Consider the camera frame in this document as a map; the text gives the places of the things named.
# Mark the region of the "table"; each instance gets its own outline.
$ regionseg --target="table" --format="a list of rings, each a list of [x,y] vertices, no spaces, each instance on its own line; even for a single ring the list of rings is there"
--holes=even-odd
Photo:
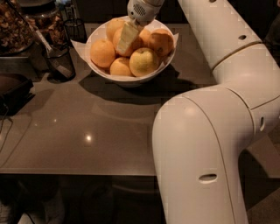
[[[76,77],[55,83],[47,73],[34,82],[35,96],[4,120],[0,173],[154,176],[156,113],[174,95],[215,83],[190,25],[168,26],[179,34],[176,55],[141,87],[104,80],[71,49]]]

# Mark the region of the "fruit bowl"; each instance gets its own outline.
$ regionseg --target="fruit bowl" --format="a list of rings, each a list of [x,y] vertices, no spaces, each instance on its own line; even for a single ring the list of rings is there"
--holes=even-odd
[[[129,20],[129,17],[122,17],[125,21]],[[163,62],[161,62],[160,66],[156,71],[153,73],[146,74],[142,77],[129,77],[129,76],[121,76],[121,75],[111,75],[107,69],[103,69],[98,67],[96,64],[94,64],[90,59],[90,46],[92,43],[94,43],[97,39],[103,39],[106,38],[106,24],[100,25],[97,29],[94,30],[94,32],[89,36],[87,39],[85,52],[84,52],[84,60],[88,63],[88,65],[91,67],[91,69],[99,74],[101,77],[105,78],[106,80],[112,81],[115,84],[126,87],[126,88],[133,88],[142,85],[146,81],[149,81],[156,77],[158,74],[160,74],[172,61],[175,50],[176,50],[176,43],[177,43],[177,35],[174,35],[174,49],[169,53],[168,57],[164,59]],[[157,28],[163,28],[169,31],[170,29],[162,24],[161,22],[154,19],[150,24],[146,25],[145,28],[152,32],[153,30],[156,30]]]

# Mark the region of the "glass jar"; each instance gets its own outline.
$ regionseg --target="glass jar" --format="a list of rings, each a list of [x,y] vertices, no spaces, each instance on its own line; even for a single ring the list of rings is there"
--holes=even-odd
[[[20,53],[33,43],[28,23],[10,0],[0,0],[0,56]]]
[[[53,45],[63,45],[67,42],[63,19],[54,1],[39,6],[21,7],[25,19],[43,35],[50,35]]]

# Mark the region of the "nuts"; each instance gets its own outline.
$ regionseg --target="nuts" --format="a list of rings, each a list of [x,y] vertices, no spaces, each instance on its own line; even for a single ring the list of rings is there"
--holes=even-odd
[[[29,24],[40,32],[49,34],[53,45],[62,45],[67,41],[62,16],[58,10],[47,12],[44,16],[25,15]]]
[[[6,2],[0,2],[0,56],[18,53],[33,41],[28,24]]]

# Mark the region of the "orange fruit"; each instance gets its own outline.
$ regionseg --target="orange fruit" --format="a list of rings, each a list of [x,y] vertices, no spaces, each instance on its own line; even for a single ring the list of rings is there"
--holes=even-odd
[[[139,38],[142,41],[142,47],[148,47],[150,35],[151,35],[151,32],[145,28],[142,29],[142,31],[139,33]]]
[[[111,75],[121,75],[121,76],[133,76],[130,71],[130,59],[125,57],[120,57],[114,60],[110,66]]]
[[[114,34],[117,29],[123,27],[124,20],[120,17],[114,17],[106,24],[106,35],[108,40],[113,41]]]
[[[115,35],[113,37],[113,46],[116,50],[116,47],[120,41],[120,38],[122,36],[122,30],[123,28],[119,28],[116,30]],[[134,40],[134,42],[131,44],[131,46],[128,48],[128,50],[125,53],[120,53],[118,51],[116,51],[119,55],[123,56],[123,57],[130,57],[130,55],[138,48],[141,47],[141,39],[139,37],[136,38],[136,40]]]
[[[159,57],[148,47],[141,47],[130,56],[129,67],[131,72],[137,77],[156,71],[158,66]]]
[[[157,56],[166,56],[174,48],[173,36],[166,29],[156,29],[150,34],[148,47],[154,50]]]
[[[98,67],[109,67],[116,59],[116,52],[112,42],[106,38],[96,40],[90,47],[90,59]]]

